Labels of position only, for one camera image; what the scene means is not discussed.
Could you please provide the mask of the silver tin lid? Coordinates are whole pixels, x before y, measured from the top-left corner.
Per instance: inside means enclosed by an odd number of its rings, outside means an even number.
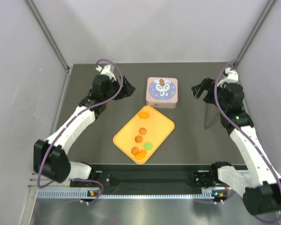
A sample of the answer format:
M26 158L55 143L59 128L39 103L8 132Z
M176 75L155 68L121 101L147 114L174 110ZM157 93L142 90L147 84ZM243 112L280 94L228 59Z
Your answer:
M178 80L176 78L149 77L147 79L146 95L154 98L178 94Z

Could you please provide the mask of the pink cookie tin box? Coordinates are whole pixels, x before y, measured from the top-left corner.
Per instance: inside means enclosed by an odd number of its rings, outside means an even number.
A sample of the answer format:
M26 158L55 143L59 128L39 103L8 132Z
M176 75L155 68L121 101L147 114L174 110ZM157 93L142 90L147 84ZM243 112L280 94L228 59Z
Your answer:
M149 106L155 107L155 108L176 108L178 103L178 94L174 95L168 95L165 97L158 97L155 98L151 96L150 94L146 95L146 103Z

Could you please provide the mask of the metal serving tongs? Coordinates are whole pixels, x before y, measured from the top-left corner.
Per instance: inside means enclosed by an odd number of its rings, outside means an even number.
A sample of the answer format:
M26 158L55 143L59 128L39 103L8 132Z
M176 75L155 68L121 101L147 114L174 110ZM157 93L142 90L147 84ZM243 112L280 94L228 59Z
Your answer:
M210 104L205 104L204 129L210 129L219 119L220 112Z

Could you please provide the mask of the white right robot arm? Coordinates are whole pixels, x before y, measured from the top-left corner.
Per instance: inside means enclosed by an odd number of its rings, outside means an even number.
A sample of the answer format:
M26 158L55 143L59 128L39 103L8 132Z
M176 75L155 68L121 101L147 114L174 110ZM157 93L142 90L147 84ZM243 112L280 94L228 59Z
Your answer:
M220 109L222 126L240 151L250 173L245 177L228 162L211 165L209 180L218 186L222 183L238 193L247 211L252 215L281 212L281 176L267 158L256 134L249 114L243 108L243 87L237 82L217 86L215 80L205 78L192 87L198 99L207 91L204 102Z

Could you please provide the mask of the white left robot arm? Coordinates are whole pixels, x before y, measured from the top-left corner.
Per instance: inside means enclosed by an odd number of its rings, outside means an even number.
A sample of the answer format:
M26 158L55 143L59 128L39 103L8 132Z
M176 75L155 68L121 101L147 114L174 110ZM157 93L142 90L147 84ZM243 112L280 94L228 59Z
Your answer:
M81 179L92 186L97 180L95 170L86 163L69 161L67 154L82 132L100 116L111 100L133 94L135 88L125 76L117 81L113 75L96 75L92 89L76 107L70 118L45 140L37 140L33 150L33 170L52 181Z

